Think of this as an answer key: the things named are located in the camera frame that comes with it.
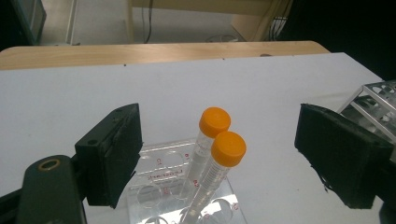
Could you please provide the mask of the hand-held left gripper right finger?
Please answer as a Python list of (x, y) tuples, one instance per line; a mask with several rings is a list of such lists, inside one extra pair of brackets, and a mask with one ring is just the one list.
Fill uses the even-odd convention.
[(393, 145), (318, 105), (302, 104), (295, 147), (322, 183), (352, 209), (369, 209), (380, 198), (394, 205)]

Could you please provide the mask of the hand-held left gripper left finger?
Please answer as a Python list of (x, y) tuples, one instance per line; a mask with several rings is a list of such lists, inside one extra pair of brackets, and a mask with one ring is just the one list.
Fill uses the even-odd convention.
[(117, 206), (126, 184), (134, 176), (142, 146), (139, 104), (114, 109), (76, 142), (89, 205)]

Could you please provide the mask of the perforated metal tube rack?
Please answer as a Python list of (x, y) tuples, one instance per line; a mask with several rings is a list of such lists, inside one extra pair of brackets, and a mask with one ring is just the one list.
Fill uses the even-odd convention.
[(392, 143), (396, 163), (396, 79), (359, 87), (337, 112)]

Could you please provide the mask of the clear acrylic tube rack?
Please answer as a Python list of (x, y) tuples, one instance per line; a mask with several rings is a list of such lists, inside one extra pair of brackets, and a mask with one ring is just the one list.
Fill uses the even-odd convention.
[[(185, 177), (193, 139), (147, 145), (125, 195), (130, 224), (179, 224), (190, 203)], [(223, 180), (194, 224), (248, 224), (228, 180)]]

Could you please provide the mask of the orange-capped clear test tube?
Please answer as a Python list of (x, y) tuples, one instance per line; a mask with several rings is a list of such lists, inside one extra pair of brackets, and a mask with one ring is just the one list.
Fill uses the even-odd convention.
[(226, 175), (242, 160), (246, 151), (247, 145), (237, 133), (223, 132), (215, 137), (208, 162), (200, 176), (199, 188), (192, 196), (191, 203), (179, 224), (196, 223)]
[(180, 195), (189, 198), (199, 187), (199, 181), (209, 160), (210, 149), (219, 133), (225, 132), (231, 126), (230, 115), (222, 108), (209, 107), (199, 120), (198, 136), (191, 154), (186, 179)]

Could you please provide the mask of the dark metal cabinet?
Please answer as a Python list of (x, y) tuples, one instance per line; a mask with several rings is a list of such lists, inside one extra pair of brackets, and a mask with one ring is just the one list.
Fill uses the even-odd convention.
[(31, 45), (38, 45), (47, 18), (41, 0), (10, 0), (22, 30)]

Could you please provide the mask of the beige wooden furniture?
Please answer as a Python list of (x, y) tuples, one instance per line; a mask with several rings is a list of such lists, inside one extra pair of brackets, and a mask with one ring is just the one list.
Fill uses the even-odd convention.
[(277, 34), (294, 0), (125, 0), (136, 43), (263, 41)]

